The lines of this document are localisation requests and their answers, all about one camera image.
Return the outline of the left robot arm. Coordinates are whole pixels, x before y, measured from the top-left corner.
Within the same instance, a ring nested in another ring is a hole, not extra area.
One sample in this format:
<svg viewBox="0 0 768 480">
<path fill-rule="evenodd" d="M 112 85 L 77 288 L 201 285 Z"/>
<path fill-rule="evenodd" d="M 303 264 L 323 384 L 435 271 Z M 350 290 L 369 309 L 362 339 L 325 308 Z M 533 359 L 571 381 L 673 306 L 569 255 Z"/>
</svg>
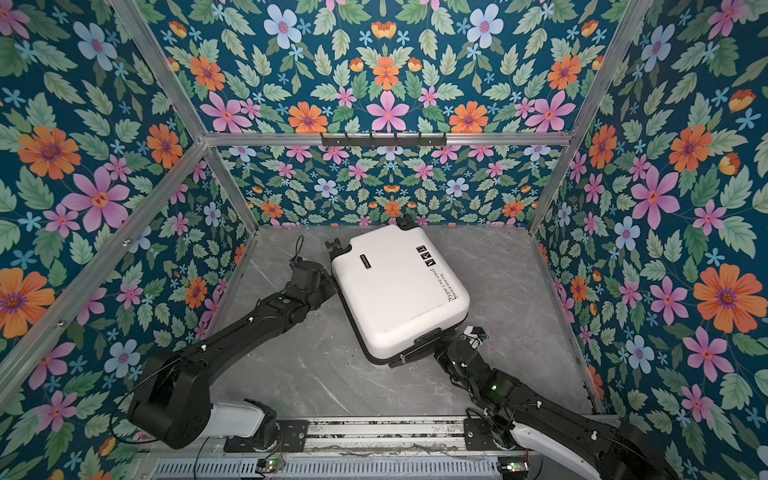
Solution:
<svg viewBox="0 0 768 480">
<path fill-rule="evenodd" d="M 241 358 L 306 319 L 336 293 L 319 263 L 294 261 L 285 287 L 257 301 L 241 319 L 178 351 L 160 350 L 147 359 L 127 410 L 131 424 L 173 449 L 199 438 L 256 437 L 274 441 L 275 413 L 255 400 L 214 403 L 211 385 Z"/>
</svg>

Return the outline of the white hard-shell suitcase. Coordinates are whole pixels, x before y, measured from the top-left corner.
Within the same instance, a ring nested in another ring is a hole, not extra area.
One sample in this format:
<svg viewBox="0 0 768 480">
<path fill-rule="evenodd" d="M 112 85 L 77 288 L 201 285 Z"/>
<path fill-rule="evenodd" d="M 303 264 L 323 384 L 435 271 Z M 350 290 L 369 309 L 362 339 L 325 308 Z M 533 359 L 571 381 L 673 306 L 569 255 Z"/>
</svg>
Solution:
<svg viewBox="0 0 768 480">
<path fill-rule="evenodd" d="M 326 248 L 345 313 L 374 365 L 395 368 L 431 354 L 468 316 L 467 289 L 410 219 Z"/>
</svg>

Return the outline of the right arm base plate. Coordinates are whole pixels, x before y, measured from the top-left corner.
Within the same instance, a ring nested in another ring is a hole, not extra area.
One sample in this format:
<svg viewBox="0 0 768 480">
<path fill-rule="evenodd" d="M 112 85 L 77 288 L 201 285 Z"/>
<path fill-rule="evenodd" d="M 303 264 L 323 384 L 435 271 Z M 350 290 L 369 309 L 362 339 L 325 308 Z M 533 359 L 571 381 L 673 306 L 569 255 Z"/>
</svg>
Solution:
<svg viewBox="0 0 768 480">
<path fill-rule="evenodd" d="M 463 429 L 465 449 L 468 451 L 510 451 L 517 447 L 513 441 L 497 434 L 484 419 L 465 417 Z"/>
</svg>

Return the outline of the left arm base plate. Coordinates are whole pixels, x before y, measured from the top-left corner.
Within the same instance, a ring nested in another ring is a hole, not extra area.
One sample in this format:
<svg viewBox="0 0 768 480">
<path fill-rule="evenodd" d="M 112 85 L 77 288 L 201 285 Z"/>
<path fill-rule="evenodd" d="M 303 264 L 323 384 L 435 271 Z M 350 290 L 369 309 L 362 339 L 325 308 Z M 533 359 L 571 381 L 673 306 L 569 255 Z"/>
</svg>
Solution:
<svg viewBox="0 0 768 480">
<path fill-rule="evenodd" d="M 225 453 L 303 452 L 310 423 L 306 420 L 269 420 L 251 437 L 229 437 Z"/>
</svg>

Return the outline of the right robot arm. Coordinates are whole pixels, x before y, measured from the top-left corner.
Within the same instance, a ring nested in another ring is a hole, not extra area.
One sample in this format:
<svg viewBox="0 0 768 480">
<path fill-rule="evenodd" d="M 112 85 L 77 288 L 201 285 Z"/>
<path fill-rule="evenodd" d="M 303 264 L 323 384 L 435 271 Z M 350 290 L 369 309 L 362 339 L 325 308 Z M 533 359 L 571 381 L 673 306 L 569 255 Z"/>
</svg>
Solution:
<svg viewBox="0 0 768 480">
<path fill-rule="evenodd" d="M 677 479 L 662 449 L 639 428 L 575 413 L 490 366 L 480 355 L 485 332 L 472 327 L 441 340 L 435 360 L 451 383 L 468 393 L 469 409 L 504 449 L 537 452 L 583 479 Z"/>
</svg>

